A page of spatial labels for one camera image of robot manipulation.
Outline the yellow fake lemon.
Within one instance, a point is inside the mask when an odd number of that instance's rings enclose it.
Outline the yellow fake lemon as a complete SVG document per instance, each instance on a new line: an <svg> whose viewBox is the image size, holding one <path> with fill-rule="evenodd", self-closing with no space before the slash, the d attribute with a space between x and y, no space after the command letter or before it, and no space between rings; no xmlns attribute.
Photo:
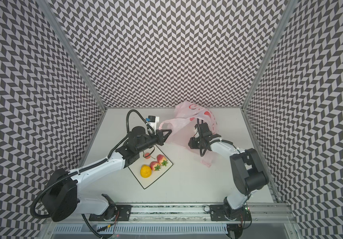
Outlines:
<svg viewBox="0 0 343 239"><path fill-rule="evenodd" d="M149 178L152 175L152 170L149 166L147 165L142 165L140 169L140 176L142 178Z"/></svg>

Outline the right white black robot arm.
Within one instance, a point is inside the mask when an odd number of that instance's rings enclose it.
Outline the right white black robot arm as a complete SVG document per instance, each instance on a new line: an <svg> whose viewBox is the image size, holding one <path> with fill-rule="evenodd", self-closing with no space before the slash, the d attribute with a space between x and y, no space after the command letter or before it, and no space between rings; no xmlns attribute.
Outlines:
<svg viewBox="0 0 343 239"><path fill-rule="evenodd" d="M211 151L230 161L236 189L224 198L221 212L224 219L243 222L251 220L247 201L252 194L269 183L267 171L258 152L254 148L235 147L233 142L212 133L206 122L197 120L194 127L196 134L188 142L190 149L198 149L201 157Z"/></svg>

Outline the red fake apple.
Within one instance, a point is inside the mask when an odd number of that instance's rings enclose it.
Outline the red fake apple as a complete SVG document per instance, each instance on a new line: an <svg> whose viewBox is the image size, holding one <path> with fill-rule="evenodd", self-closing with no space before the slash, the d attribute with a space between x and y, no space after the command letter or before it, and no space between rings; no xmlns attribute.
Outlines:
<svg viewBox="0 0 343 239"><path fill-rule="evenodd" d="M144 158L145 159L150 159L152 156L151 156L151 153L148 153L148 152L146 152L145 154L144 154Z"/></svg>

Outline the pink plastic bag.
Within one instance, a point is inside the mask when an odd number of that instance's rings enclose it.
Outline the pink plastic bag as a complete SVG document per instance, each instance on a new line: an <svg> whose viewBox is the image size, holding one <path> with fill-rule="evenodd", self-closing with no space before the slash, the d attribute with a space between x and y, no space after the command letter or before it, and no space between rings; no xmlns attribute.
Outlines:
<svg viewBox="0 0 343 239"><path fill-rule="evenodd" d="M158 129L170 129L171 135L167 139L167 143L181 149L184 154L190 157L191 161L199 162L206 167L211 167L215 161L212 153L206 153L200 157L199 149L191 149L188 142L191 137L197 137L198 132L195 129L197 120L208 124L208 128L212 133L217 133L217 122L213 112L203 106L192 102L184 101L178 104L174 109L174 118L168 119L158 126Z"/></svg>

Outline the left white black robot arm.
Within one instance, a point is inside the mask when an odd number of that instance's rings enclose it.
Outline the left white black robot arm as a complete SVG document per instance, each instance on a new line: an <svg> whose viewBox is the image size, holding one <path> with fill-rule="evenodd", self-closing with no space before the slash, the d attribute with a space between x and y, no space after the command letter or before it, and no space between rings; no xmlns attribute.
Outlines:
<svg viewBox="0 0 343 239"><path fill-rule="evenodd" d="M108 156L87 166L66 171L55 171L46 188L37 197L54 222L60 222L73 214L92 214L111 220L118 212L115 202L107 195L97 197L85 194L87 187L110 173L124 169L140 157L140 153L155 145L163 145L171 135L170 129L147 134L142 126L134 127L120 140Z"/></svg>

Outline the red fake strawberry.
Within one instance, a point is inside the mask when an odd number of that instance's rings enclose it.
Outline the red fake strawberry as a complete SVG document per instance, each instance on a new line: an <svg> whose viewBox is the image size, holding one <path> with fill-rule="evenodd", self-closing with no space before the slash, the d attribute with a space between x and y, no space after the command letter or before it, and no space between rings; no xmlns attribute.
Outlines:
<svg viewBox="0 0 343 239"><path fill-rule="evenodd" d="M150 163L150 168L152 171L159 171L161 169L161 165L157 161L152 161Z"/></svg>
<svg viewBox="0 0 343 239"><path fill-rule="evenodd" d="M168 159L163 154L157 156L157 161L161 166L167 166L168 164Z"/></svg>

